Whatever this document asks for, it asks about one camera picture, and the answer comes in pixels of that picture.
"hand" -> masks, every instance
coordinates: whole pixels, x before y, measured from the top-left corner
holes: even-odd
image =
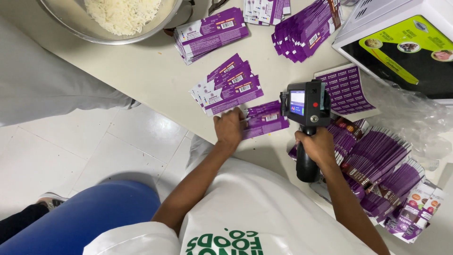
[[[316,164],[324,166],[337,165],[335,150],[333,147],[333,136],[325,127],[318,127],[316,134],[309,136],[300,131],[296,131],[296,142],[302,142],[305,152]]]
[[[222,114],[222,118],[214,116],[214,127],[217,134],[217,144],[234,153],[237,146],[242,141],[242,131],[246,126],[242,111],[236,107],[227,113]]]

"white t-shirt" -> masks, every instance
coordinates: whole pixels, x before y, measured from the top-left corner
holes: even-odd
[[[206,196],[184,218],[179,238],[162,223],[144,222],[107,231],[83,252],[154,254],[375,253],[289,181],[231,158],[219,170]]]

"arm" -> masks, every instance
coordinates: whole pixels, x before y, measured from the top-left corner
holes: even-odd
[[[222,118],[214,116],[218,141],[212,151],[190,172],[165,199],[151,221],[162,222],[177,235],[186,214],[204,197],[217,171],[234,153],[242,140],[244,118],[242,111],[235,108],[224,113]]]
[[[335,159],[332,134],[326,128],[319,127],[312,137],[300,131],[295,135],[296,140],[302,142],[305,151],[317,163],[326,178],[337,221],[377,254],[390,255],[386,244],[343,177]]]

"shredded coconut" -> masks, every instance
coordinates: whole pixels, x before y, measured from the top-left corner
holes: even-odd
[[[153,20],[162,0],[85,0],[87,13],[102,28],[116,35],[141,33]]]

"metal bowl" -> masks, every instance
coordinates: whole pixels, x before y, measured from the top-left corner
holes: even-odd
[[[76,36],[97,44],[125,45],[142,41],[162,30],[176,15],[183,0],[162,0],[156,17],[141,33],[134,35],[115,35],[103,29],[87,14],[84,0],[37,1],[43,10]]]

